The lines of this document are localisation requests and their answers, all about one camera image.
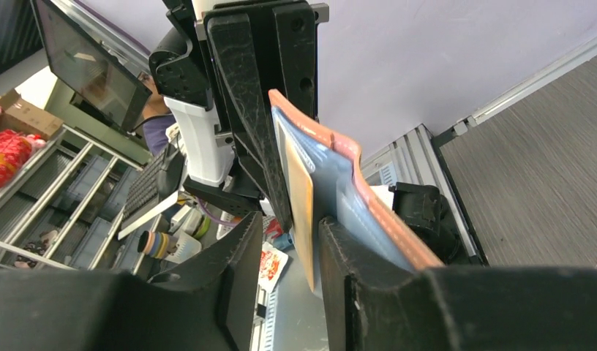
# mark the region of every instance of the red plastic bag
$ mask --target red plastic bag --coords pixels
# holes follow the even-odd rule
[[[0,188],[27,162],[31,144],[22,135],[6,129],[0,132]]]

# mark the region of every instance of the wooden floor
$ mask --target wooden floor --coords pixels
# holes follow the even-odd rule
[[[441,151],[491,265],[597,267],[597,57]]]

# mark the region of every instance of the computer monitor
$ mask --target computer monitor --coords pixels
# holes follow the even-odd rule
[[[126,132],[151,92],[51,0],[32,0],[50,70]]]

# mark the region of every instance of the monitor bezel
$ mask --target monitor bezel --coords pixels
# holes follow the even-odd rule
[[[78,23],[76,23],[72,18],[70,18],[64,11],[62,11],[51,0],[31,0],[31,5],[34,9],[34,17],[36,18],[36,25],[38,27],[38,31],[40,32],[40,37],[42,38],[42,46],[44,47],[45,54],[47,56],[47,61],[48,61],[50,70],[51,70],[51,72],[53,72],[53,74],[55,74],[54,65],[53,65],[53,60],[51,59],[48,51],[46,50],[46,37],[45,37],[45,32],[43,30],[44,24],[42,23],[42,19],[40,18],[40,9],[38,7],[39,2],[42,2],[46,7],[49,8],[49,10],[52,10],[54,13],[56,13],[62,20],[64,20],[66,22],[66,24],[68,24],[70,26],[70,28],[73,31],[75,31],[77,34],[82,36],[82,38],[84,40],[87,40],[88,43],[94,49],[98,50],[100,52],[100,54],[103,55],[108,60],[108,62],[110,64],[112,64],[115,68],[117,68],[117,70],[120,73],[126,75],[127,78],[132,79],[132,82],[135,84],[135,91],[132,95],[130,104],[127,108],[126,115],[124,116],[124,120],[122,121],[121,124],[118,124],[115,120],[113,120],[113,118],[111,118],[110,116],[107,116],[104,112],[99,110],[106,117],[107,120],[112,121],[115,125],[117,125],[119,128],[121,128],[124,132],[131,132],[132,129],[136,126],[139,118],[141,117],[143,108],[146,106],[150,96],[152,95],[152,92],[150,91],[150,89],[148,89],[143,83],[141,83],[137,79],[137,77],[135,77],[126,67],[124,67],[122,64],[120,64],[120,62],[118,61],[118,59],[115,56],[109,54],[106,51],[106,49],[104,49],[101,46],[101,44],[99,44],[91,35],[89,35],[83,28],[81,28],[81,26],[79,26]],[[73,88],[66,80],[62,79],[58,75],[56,75],[56,76],[57,76],[57,78],[59,78],[59,80],[61,80],[67,86],[69,86],[73,91],[75,91],[77,94],[79,94],[77,89]],[[82,94],[79,94],[79,95],[81,95],[81,97],[83,97],[90,105],[95,106],[84,95],[82,95]]]

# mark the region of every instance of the cardboard box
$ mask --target cardboard box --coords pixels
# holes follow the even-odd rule
[[[51,139],[64,123],[30,102],[12,89],[0,97],[3,114],[0,115],[0,131],[12,129],[24,134],[37,134],[44,140]]]

